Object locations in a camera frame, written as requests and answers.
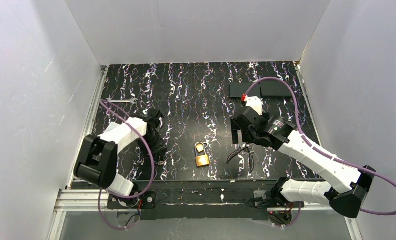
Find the large brass padlock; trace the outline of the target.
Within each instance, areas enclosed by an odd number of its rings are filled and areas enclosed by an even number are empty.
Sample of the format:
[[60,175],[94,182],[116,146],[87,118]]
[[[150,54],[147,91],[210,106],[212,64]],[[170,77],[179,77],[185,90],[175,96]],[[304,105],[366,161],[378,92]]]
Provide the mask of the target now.
[[195,154],[195,164],[197,168],[206,167],[210,165],[209,157],[206,153],[206,143],[203,143],[205,146],[205,150],[203,152],[197,152],[194,146],[194,154]]

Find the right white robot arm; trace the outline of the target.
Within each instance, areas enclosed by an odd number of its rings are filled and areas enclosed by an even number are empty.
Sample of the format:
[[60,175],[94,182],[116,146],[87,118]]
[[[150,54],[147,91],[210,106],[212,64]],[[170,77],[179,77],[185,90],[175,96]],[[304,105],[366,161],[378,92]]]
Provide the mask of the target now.
[[355,219],[370,190],[374,176],[364,170],[335,162],[325,150],[316,150],[316,144],[305,138],[295,125],[282,117],[267,118],[253,108],[245,106],[231,117],[232,138],[237,132],[247,144],[271,148],[304,164],[322,181],[280,178],[269,194],[263,197],[270,204],[283,205],[308,202],[330,206],[340,215]]

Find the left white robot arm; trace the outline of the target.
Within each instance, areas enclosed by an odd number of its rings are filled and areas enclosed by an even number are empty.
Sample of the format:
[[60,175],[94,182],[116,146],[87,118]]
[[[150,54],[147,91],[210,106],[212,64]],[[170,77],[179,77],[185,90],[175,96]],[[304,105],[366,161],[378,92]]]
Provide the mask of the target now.
[[147,114],[129,117],[125,123],[110,123],[100,135],[84,137],[75,162],[73,175],[89,184],[123,199],[133,199],[134,184],[117,173],[117,155],[136,140],[151,161],[151,174],[155,163],[162,161],[167,146],[159,135],[163,114],[150,109]]

